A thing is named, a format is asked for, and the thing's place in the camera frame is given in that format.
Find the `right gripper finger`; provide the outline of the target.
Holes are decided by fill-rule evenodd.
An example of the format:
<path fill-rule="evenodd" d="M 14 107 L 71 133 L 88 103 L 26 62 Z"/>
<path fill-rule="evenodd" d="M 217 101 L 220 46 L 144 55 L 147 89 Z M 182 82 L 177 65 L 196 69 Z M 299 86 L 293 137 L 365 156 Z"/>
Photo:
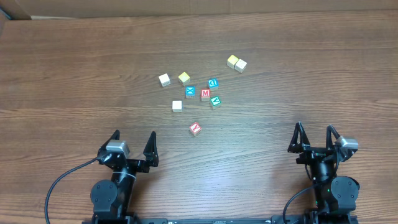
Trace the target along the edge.
<path fill-rule="evenodd" d="M 336 131 L 336 129 L 333 127 L 332 124 L 329 124 L 326 128 L 326 148 L 327 149 L 333 148 L 332 136 L 334 136 L 335 139 L 338 139 L 340 137 L 340 134 Z"/>
<path fill-rule="evenodd" d="M 304 152 L 310 147 L 310 141 L 301 122 L 296 123 L 287 152 Z"/>

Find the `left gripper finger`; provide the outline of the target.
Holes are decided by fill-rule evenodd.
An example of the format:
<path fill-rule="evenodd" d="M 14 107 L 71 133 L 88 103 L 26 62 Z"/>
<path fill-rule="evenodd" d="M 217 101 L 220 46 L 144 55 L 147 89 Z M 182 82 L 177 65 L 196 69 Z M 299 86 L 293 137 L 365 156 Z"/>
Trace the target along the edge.
<path fill-rule="evenodd" d="M 150 162 L 158 162 L 159 156 L 157 152 L 157 145 L 156 145 L 156 132 L 151 132 L 150 138 L 144 148 L 143 155 L 146 157 L 146 161 Z"/>
<path fill-rule="evenodd" d="M 117 129 L 111 135 L 111 137 L 105 142 L 105 149 L 120 149 L 121 143 L 119 138 L 120 138 L 120 131 Z"/>

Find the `red letter Y block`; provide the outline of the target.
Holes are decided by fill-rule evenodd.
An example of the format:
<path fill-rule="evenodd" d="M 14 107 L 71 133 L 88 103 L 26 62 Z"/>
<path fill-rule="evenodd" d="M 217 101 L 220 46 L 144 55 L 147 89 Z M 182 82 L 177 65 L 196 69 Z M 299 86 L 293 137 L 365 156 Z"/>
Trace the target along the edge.
<path fill-rule="evenodd" d="M 201 133 L 202 128 L 197 122 L 194 122 L 189 126 L 189 130 L 193 134 L 193 136 L 197 136 L 198 134 Z"/>

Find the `plain turtle block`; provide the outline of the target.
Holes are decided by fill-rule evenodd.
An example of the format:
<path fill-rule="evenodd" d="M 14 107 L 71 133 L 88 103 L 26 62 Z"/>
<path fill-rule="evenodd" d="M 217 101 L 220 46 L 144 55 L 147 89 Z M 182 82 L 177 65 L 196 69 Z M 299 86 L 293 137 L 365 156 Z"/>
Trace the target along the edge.
<path fill-rule="evenodd" d="M 182 101 L 173 101 L 172 102 L 172 111 L 173 112 L 182 112 L 183 106 Z"/>

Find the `green letter V block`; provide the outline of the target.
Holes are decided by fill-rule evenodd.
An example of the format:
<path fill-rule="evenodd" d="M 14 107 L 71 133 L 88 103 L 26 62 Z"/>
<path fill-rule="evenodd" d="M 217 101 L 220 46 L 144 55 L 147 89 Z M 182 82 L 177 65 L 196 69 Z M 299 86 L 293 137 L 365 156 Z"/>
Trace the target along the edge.
<path fill-rule="evenodd" d="M 221 99 L 219 96 L 210 98 L 210 105 L 215 110 L 221 106 Z"/>

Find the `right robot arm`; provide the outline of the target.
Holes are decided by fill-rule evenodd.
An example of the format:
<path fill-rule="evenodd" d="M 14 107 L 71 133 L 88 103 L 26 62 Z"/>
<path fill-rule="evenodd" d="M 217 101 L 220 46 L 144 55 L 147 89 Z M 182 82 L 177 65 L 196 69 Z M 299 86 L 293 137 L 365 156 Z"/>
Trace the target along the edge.
<path fill-rule="evenodd" d="M 356 139 L 340 135 L 331 124 L 326 128 L 325 147 L 313 147 L 302 123 L 298 122 L 287 151 L 298 154 L 296 163 L 305 166 L 312 185 L 296 193 L 285 204 L 283 222 L 291 221 L 286 211 L 294 199 L 313 190 L 316 207 L 306 210 L 297 223 L 357 223 L 358 219 L 352 217 L 351 212 L 356 209 L 360 184 L 351 177 L 339 176 L 337 171 L 340 164 L 350 159 L 358 149 Z"/>

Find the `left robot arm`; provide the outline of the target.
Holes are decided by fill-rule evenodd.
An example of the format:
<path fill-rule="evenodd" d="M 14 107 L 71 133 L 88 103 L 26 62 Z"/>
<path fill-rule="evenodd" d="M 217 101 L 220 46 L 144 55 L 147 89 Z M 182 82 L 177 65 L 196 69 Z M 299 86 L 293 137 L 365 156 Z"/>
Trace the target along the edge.
<path fill-rule="evenodd" d="M 144 159 L 130 159 L 126 141 L 120 140 L 120 132 L 113 135 L 99 148 L 96 160 L 112 170 L 109 180 L 101 180 L 93 186 L 90 198 L 93 203 L 93 223 L 141 222 L 134 212 L 129 212 L 136 175 L 148 173 L 159 165 L 156 133 L 153 131 L 144 148 Z"/>

